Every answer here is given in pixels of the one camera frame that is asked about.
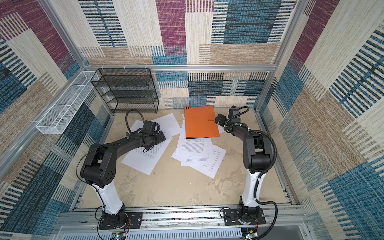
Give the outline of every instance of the black wire file organizer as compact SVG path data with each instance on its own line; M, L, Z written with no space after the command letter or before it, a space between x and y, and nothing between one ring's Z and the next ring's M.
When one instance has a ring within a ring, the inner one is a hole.
M99 79L91 81L113 113L138 109L142 113L157 113L157 96L151 70L147 68L99 68Z

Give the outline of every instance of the white wire basket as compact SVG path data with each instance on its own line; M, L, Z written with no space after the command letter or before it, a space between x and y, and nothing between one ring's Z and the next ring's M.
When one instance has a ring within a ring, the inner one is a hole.
M97 81L99 77L93 71L81 72L47 111L36 128L43 134L62 134L92 90L92 78Z

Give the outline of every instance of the beige table surface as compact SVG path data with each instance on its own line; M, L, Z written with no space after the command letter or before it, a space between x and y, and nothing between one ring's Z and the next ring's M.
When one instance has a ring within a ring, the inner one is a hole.
M215 109L216 115L228 114L228 108ZM180 127L183 122L184 110L160 109L157 114L143 114L145 120L152 120L173 113ZM127 127L125 114L116 114L106 142L112 142L125 136ZM131 126L135 120L141 120L138 114L129 114L128 123ZM250 110L241 116L242 122L251 129L259 129L254 113ZM137 171L117 160L115 187L120 199L126 207L154 206L187 206L187 205L219 205L237 204L244 191L247 170L242 161L243 142L231 135L222 133L213 137L212 144L227 150L223 162L214 179L200 173L191 167L181 167L181 164L171 155L176 150L179 135L171 140L150 175ZM266 175L260 196L261 201L273 200L276 203L286 203L275 168ZM101 205L96 192L87 186L80 198L81 208L95 208Z

